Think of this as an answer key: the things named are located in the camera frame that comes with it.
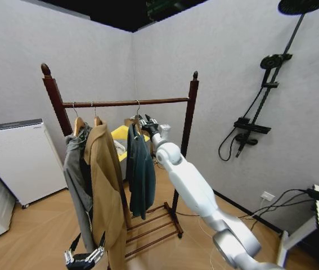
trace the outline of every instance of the white cable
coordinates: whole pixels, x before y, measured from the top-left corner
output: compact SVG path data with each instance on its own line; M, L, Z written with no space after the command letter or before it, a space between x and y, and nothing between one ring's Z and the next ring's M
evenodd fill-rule
M209 235L201 226L200 222L199 222L199 217L198 217L198 225L199 227L201 228L201 230L209 237L209 238L212 238L211 235ZM212 248L212 251L210 252L210 256L209 256L209 263L210 263L210 267L212 268L212 270L214 270L214 267L213 267L213 263L212 263L212 255L213 255L213 250L214 248Z
M214 270L213 263L212 263L212 255L213 255L213 251L214 251L214 248L212 248L212 251L210 252L210 257L209 257L210 267L212 268L212 270Z
M199 227L202 229L202 231L203 231L206 235L208 235L209 238L212 238L212 236L209 235L209 234L202 228L202 226L200 225L200 223L199 223L199 217L198 217L198 225L199 225Z
M261 208L263 207L264 201L265 201L265 198L262 198L262 201L260 202L260 205L259 205L259 209L261 209ZM256 211L256 212L253 213L253 215L251 215L251 216L249 216L249 217L247 217L247 218L241 218L241 219L242 219L242 220L243 220L243 219L244 219L244 220L246 220L246 219L247 219L247 220L252 220L255 215L258 215L258 214L259 214L259 212L260 212L260 211Z

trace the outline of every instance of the gray jacket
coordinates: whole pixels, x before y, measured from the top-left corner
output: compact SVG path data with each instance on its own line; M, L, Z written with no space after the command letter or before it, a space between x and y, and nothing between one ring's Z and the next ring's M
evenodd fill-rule
M69 135L65 137L67 144L64 161L64 176L77 213L80 232L84 246L88 252L94 251L95 243L92 237L91 219L89 213L92 211L93 199L91 194L90 176L83 177L86 173L84 168L83 151L86 147L87 138L91 128L86 123L78 134L78 137Z

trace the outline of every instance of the metal hanger hook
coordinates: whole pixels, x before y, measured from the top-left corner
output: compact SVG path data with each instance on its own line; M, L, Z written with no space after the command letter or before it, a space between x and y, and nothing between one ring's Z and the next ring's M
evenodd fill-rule
M141 108L141 104L139 102L139 100L136 100L138 102L138 109L137 109L137 117L138 117L138 112L139 112L139 109Z
M79 117L79 116L78 116L78 113L77 113L77 110L76 110L75 107L74 107L74 102L73 102L73 110L75 111L75 114L77 115L77 117Z
M94 115L95 115L95 117L97 117L97 111L96 111L96 107L94 107Z

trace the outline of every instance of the shower head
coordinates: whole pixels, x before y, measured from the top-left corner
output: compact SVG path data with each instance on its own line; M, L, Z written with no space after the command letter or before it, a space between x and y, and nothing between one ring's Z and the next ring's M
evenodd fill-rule
M319 9L319 0L281 0L278 10L286 15L300 15Z

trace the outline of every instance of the black ceiling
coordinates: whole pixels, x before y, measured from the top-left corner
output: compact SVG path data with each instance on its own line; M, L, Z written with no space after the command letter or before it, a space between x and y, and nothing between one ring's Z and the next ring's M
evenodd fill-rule
M206 0L41 0L72 10L92 21L135 32L139 28L160 21Z

